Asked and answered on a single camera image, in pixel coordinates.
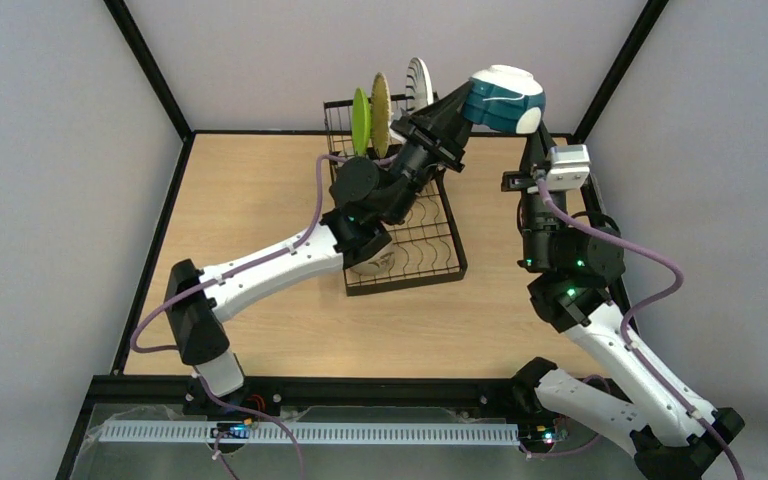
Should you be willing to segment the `blue striped white plate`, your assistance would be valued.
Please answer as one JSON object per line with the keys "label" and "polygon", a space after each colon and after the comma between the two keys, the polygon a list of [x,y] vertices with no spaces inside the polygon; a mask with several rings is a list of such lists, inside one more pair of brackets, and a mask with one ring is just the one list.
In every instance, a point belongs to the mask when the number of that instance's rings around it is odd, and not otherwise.
{"label": "blue striped white plate", "polygon": [[428,67],[423,59],[413,57],[406,70],[405,111],[412,114],[434,102],[434,92]]}

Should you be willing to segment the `white bowl dark rim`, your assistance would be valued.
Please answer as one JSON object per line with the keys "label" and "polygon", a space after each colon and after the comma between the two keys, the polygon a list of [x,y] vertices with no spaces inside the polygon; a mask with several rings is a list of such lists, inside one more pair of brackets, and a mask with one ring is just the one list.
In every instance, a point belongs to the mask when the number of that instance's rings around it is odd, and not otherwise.
{"label": "white bowl dark rim", "polygon": [[491,65],[473,73],[462,107],[474,125],[516,135],[535,133],[546,108],[546,93],[532,73],[509,65]]}

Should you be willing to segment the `round bamboo tray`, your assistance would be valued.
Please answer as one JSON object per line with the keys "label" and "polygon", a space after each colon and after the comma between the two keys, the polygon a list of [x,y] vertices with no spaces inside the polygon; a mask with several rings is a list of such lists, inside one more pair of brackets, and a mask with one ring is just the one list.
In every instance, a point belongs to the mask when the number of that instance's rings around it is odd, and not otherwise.
{"label": "round bamboo tray", "polygon": [[372,84],[370,96],[370,141],[378,158],[384,158],[390,145],[390,121],[392,115],[389,82],[384,73],[378,72]]}

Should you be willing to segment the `green plate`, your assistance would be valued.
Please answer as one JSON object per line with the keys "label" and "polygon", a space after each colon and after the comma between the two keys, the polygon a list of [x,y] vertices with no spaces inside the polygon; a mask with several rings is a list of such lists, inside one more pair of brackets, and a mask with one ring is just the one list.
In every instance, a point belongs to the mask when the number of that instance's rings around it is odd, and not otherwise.
{"label": "green plate", "polygon": [[351,141],[354,154],[363,156],[370,144],[371,136],[371,106],[368,95],[358,87],[352,99]]}

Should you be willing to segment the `black wire dish rack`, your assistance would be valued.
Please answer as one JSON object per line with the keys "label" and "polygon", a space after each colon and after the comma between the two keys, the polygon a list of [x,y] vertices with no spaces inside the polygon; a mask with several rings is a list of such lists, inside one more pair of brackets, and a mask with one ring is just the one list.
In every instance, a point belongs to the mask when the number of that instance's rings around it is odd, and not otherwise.
{"label": "black wire dish rack", "polygon": [[[468,262],[444,184],[453,170],[431,167],[401,174],[391,165],[403,146],[389,146],[384,158],[372,148],[358,156],[338,151],[331,161],[328,188],[334,207],[324,221],[337,237],[349,296],[382,294],[456,282]],[[384,248],[395,253],[385,274],[357,275],[350,268]]]}

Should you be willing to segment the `white ceramic bowl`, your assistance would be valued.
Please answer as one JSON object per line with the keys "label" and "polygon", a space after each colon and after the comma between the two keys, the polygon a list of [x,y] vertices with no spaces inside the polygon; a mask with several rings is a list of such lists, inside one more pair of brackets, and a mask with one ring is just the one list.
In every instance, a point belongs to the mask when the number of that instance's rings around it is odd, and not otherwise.
{"label": "white ceramic bowl", "polygon": [[373,257],[350,268],[361,276],[377,276],[388,273],[395,264],[395,253],[390,248],[384,248]]}

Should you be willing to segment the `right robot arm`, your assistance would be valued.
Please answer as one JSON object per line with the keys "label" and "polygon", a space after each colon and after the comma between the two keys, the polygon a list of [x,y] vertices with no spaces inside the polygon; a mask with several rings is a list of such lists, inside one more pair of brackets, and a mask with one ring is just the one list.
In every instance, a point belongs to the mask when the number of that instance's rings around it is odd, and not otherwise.
{"label": "right robot arm", "polygon": [[520,266],[533,275],[528,291],[536,314],[597,361],[621,393],[614,396],[537,357],[513,377],[513,399],[526,412],[560,414],[610,440],[648,479],[699,479],[718,457],[730,455],[744,420],[682,382],[612,299],[609,288],[624,273],[632,245],[613,222],[589,225],[567,212],[567,193],[589,174],[584,146],[559,145],[538,127],[501,188],[520,196]]}

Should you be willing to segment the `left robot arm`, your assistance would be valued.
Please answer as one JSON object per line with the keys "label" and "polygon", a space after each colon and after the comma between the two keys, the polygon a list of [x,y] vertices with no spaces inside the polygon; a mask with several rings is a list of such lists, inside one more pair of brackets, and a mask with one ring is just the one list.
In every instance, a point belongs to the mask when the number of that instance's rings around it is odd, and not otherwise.
{"label": "left robot arm", "polygon": [[473,86],[467,81],[396,120],[392,128],[404,143],[388,166],[365,156],[346,160],[327,191],[333,209],[317,206],[300,233],[224,264],[197,268],[184,260],[173,267],[161,310],[182,363],[208,395],[224,397],[245,385],[224,322],[269,295],[377,256],[391,241],[388,226],[405,221],[438,170],[463,170],[473,124],[462,109]]}

